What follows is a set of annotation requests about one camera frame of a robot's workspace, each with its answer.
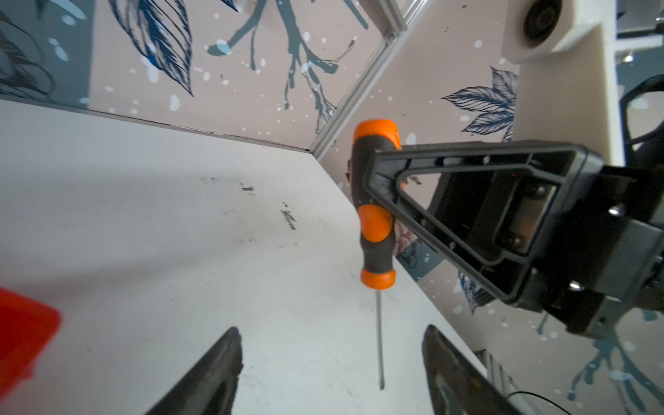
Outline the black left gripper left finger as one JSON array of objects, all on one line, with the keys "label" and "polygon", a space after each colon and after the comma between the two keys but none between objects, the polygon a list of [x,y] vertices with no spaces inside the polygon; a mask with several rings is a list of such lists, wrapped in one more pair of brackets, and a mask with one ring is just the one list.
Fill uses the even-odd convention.
[{"label": "black left gripper left finger", "polygon": [[148,413],[229,414],[242,368],[241,335],[232,327]]}]

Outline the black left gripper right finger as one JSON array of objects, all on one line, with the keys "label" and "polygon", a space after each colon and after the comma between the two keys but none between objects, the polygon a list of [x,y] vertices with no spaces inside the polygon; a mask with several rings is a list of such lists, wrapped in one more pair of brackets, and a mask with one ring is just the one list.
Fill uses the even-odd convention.
[{"label": "black left gripper right finger", "polygon": [[432,324],[425,331],[422,355],[434,414],[520,413]]}]

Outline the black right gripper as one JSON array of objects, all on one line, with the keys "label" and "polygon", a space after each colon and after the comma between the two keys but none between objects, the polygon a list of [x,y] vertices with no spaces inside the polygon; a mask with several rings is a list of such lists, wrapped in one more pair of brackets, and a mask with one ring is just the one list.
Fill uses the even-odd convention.
[{"label": "black right gripper", "polygon": [[602,339],[634,308],[663,311],[663,168],[604,164],[562,142],[407,146],[376,150],[363,185],[491,296],[544,297],[567,332]]}]

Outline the orange grey handled screwdriver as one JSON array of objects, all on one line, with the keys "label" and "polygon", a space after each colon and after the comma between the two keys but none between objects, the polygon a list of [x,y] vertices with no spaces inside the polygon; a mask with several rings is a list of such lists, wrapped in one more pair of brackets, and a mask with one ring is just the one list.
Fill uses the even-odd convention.
[{"label": "orange grey handled screwdriver", "polygon": [[386,387],[383,335],[382,292],[394,286],[396,271],[393,250],[396,246],[394,216],[376,202],[364,187],[373,154],[383,150],[400,150],[398,127],[387,119],[363,121],[354,131],[349,160],[351,200],[361,227],[360,245],[363,254],[361,282],[375,292],[376,340],[379,389]]}]

